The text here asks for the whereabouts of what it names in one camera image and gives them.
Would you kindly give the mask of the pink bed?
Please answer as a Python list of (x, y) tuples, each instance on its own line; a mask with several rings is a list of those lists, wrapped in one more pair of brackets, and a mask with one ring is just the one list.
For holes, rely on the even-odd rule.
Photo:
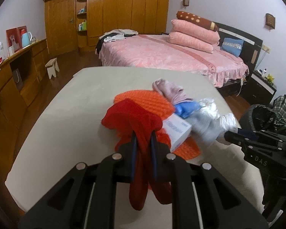
[(249, 75), (240, 57), (216, 46), (213, 53), (170, 44), (167, 35), (136, 35), (106, 42), (99, 52), (103, 66), (141, 67), (191, 72), (222, 88), (230, 80)]

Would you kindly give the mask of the red knitted cloth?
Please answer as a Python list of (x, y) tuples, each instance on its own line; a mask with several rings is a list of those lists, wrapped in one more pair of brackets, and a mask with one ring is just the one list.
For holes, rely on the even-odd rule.
[(155, 132), (160, 143), (171, 146), (170, 138), (162, 128), (160, 116), (145, 110), (131, 99), (124, 99), (111, 106), (101, 124), (116, 130), (120, 141), (115, 146), (118, 150), (121, 145), (128, 143), (135, 134), (138, 141), (138, 150), (135, 157), (134, 178), (130, 183), (129, 200), (135, 210), (142, 210), (146, 201), (148, 189), (151, 188), (156, 199), (163, 205), (170, 204), (171, 185), (169, 182), (155, 181), (150, 150), (150, 139)]

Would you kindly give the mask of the pink sock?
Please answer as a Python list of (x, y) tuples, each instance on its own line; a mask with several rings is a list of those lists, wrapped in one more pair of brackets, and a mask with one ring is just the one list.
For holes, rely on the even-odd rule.
[(155, 80), (152, 83), (152, 88), (173, 105), (193, 101), (193, 99), (186, 94), (182, 86), (178, 86), (166, 79)]

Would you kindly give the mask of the upper pink pillow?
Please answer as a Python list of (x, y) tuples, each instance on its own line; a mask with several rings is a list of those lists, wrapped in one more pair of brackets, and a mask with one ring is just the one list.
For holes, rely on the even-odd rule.
[(201, 26), (187, 22), (185, 20), (171, 20), (173, 31), (184, 33), (209, 44), (216, 44), (220, 40), (220, 35), (217, 31), (207, 30)]

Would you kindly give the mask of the blue plastic bag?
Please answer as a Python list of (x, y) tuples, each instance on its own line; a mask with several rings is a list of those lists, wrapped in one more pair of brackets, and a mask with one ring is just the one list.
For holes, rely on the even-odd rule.
[(179, 117), (186, 119), (188, 118), (194, 111), (201, 109), (201, 105), (197, 101), (191, 102), (181, 102), (174, 105), (175, 111), (174, 113)]

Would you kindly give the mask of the light blue kettle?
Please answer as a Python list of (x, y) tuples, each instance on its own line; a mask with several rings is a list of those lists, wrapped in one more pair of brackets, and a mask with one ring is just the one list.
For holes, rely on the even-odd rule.
[(31, 40), (33, 38), (32, 33), (30, 31), (26, 31), (25, 29), (22, 29), (20, 31), (20, 37), (22, 40), (22, 48), (25, 48), (31, 44)]

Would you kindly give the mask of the clothes pile on bed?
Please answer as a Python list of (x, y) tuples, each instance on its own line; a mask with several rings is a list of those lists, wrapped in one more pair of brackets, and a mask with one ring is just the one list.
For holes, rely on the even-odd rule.
[(99, 37), (99, 40), (102, 40), (104, 43), (114, 42), (117, 40), (126, 39), (127, 37), (136, 36), (138, 34), (138, 31), (134, 31), (131, 29), (117, 29), (106, 32), (104, 35)]

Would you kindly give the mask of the white tissue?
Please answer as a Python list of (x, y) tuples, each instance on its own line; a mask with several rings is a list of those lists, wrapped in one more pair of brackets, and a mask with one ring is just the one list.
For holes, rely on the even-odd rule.
[(217, 141), (223, 141), (224, 134), (227, 131), (231, 131), (234, 133), (238, 132), (238, 123), (233, 113), (221, 115), (216, 121), (219, 126), (219, 135), (216, 138)]

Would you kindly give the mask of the white medicine box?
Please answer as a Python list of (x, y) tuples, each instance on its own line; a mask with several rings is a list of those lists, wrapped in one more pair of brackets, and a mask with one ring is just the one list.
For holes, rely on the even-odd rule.
[(170, 151), (174, 152), (189, 137), (192, 125), (173, 113), (163, 120), (162, 128), (170, 138)]

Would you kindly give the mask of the orange bubble wrap sheet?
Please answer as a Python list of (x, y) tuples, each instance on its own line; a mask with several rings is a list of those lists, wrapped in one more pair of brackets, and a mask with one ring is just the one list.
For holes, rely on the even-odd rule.
[[(158, 92), (152, 90), (129, 90), (115, 96), (113, 103), (131, 99), (145, 110), (158, 115), (162, 120), (171, 116), (175, 109), (174, 106)], [(173, 153), (185, 160), (198, 157), (201, 152), (195, 140), (191, 136), (187, 136), (181, 145), (173, 150)]]

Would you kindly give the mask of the plaid bag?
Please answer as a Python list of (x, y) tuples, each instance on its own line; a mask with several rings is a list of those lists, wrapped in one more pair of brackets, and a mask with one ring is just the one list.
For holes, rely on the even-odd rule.
[(275, 123), (286, 128), (286, 95), (274, 99), (272, 111), (276, 115)]

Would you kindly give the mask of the brown dotted bolster pillow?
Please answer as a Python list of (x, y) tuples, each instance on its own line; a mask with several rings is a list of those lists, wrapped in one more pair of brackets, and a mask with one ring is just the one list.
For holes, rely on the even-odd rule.
[(203, 17), (197, 16), (190, 12), (186, 11), (178, 11), (176, 17), (180, 20), (185, 20), (187, 22), (191, 22), (192, 24), (199, 25), (207, 30), (218, 31), (219, 27), (215, 22), (205, 19)]

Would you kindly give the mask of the wooden wardrobe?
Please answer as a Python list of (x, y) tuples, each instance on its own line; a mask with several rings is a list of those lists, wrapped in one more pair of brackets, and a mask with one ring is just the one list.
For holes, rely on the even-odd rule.
[(91, 51), (98, 38), (115, 29), (141, 34), (166, 31), (169, 0), (44, 0), (50, 56)]

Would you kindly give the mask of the black trash bin with bag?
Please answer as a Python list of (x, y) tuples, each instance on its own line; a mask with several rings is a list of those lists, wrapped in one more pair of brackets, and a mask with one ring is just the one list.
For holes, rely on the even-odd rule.
[(261, 104), (250, 106), (239, 120), (242, 129), (286, 135), (286, 118), (279, 111)]

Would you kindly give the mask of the grey sock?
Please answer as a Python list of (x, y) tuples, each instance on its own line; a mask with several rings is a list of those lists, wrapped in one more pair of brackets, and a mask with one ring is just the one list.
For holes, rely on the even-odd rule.
[(223, 117), (211, 118), (201, 112), (192, 113), (186, 121), (191, 125), (191, 135), (199, 146), (211, 146), (216, 141), (224, 143)]

